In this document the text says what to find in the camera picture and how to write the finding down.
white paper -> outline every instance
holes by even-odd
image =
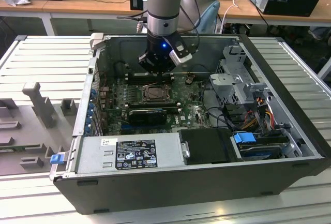
[[[9,5],[16,7],[16,5],[23,5],[31,3],[29,0],[4,0]]]

power supply label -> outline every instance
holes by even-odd
[[[118,141],[115,167],[118,170],[157,167],[155,140]]]

floor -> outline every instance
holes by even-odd
[[[53,19],[58,35],[90,35],[93,32],[105,34],[134,34],[136,22],[130,20],[92,20],[93,31],[88,30],[84,19]],[[283,37],[295,52],[316,72],[326,63],[323,59],[330,47],[326,40],[316,41],[308,33],[307,27],[279,26],[266,33],[266,26],[253,25],[250,36]],[[0,19],[0,57],[5,53],[17,35],[46,35],[39,18],[2,17]]]

motherboard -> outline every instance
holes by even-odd
[[[211,127],[202,106],[202,81],[173,76],[168,84],[134,84],[117,79],[107,88],[108,135],[177,132]]]

black plastic cover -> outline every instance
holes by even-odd
[[[181,143],[187,143],[190,157],[186,165],[236,162],[237,157],[230,140],[231,132],[225,128],[183,129],[179,131]]]

